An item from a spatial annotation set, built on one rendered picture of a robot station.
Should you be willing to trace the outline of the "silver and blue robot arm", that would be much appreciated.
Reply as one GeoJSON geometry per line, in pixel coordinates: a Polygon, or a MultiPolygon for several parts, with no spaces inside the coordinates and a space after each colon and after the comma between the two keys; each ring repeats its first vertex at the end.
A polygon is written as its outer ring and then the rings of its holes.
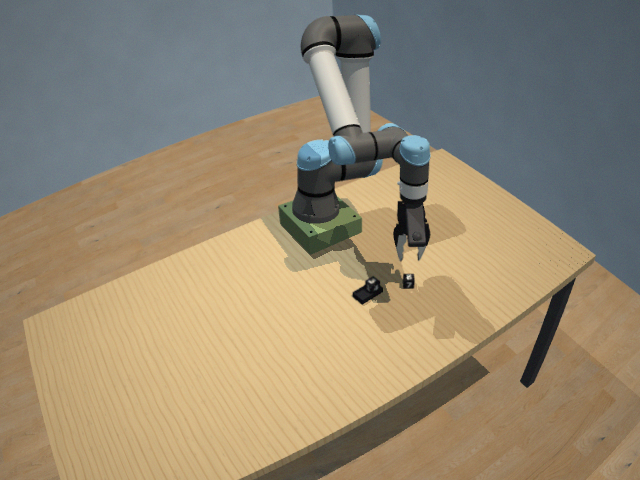
{"type": "MultiPolygon", "coordinates": [[[[400,166],[397,185],[404,197],[417,200],[428,193],[429,142],[409,136],[393,123],[371,132],[369,61],[380,44],[378,25],[367,15],[320,17],[302,35],[301,54],[310,66],[334,137],[299,149],[292,212],[301,221],[317,224],[336,218],[335,182],[376,175],[387,158],[400,166]]],[[[423,204],[406,204],[405,212],[408,246],[424,247],[423,204]]]]}

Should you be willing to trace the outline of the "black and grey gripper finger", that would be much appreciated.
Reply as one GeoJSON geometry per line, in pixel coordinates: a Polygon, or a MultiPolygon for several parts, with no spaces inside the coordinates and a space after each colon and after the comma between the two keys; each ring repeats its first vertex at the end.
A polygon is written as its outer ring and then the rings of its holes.
{"type": "Polygon", "coordinates": [[[420,261],[422,255],[423,255],[423,253],[424,253],[424,251],[426,249],[426,246],[427,246],[427,244],[429,242],[429,239],[430,239],[430,229],[429,229],[429,224],[428,223],[426,223],[425,233],[426,233],[426,245],[425,245],[425,247],[418,247],[418,253],[417,253],[418,261],[420,261]]]}
{"type": "Polygon", "coordinates": [[[401,262],[403,259],[402,254],[404,252],[403,246],[407,242],[407,237],[405,234],[403,234],[400,231],[400,224],[396,224],[396,227],[394,228],[394,231],[393,231],[393,236],[394,236],[394,242],[395,242],[398,258],[401,262]]]}

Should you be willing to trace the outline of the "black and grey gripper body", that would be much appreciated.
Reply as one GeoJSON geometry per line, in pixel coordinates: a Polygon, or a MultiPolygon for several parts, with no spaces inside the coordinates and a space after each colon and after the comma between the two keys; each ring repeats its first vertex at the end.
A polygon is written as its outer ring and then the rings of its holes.
{"type": "MultiPolygon", "coordinates": [[[[426,197],[427,197],[427,195],[426,195],[425,197],[421,198],[421,199],[412,200],[412,199],[408,199],[408,198],[404,197],[404,196],[400,193],[400,198],[401,198],[401,200],[402,200],[402,201],[398,201],[398,205],[397,205],[397,219],[398,219],[398,224],[400,224],[400,231],[401,231],[403,234],[406,234],[406,236],[407,236],[407,230],[406,230],[405,205],[406,205],[407,203],[408,203],[408,204],[413,204],[413,205],[421,204],[421,203],[423,204],[423,202],[425,202],[425,200],[426,200],[426,197]],[[405,203],[405,202],[403,202],[403,201],[406,201],[406,203],[405,203]]],[[[424,205],[423,205],[423,211],[424,211],[424,221],[425,221],[425,223],[426,223],[426,222],[427,222],[427,219],[425,218],[425,215],[426,215],[426,214],[425,214],[424,205]]]]}

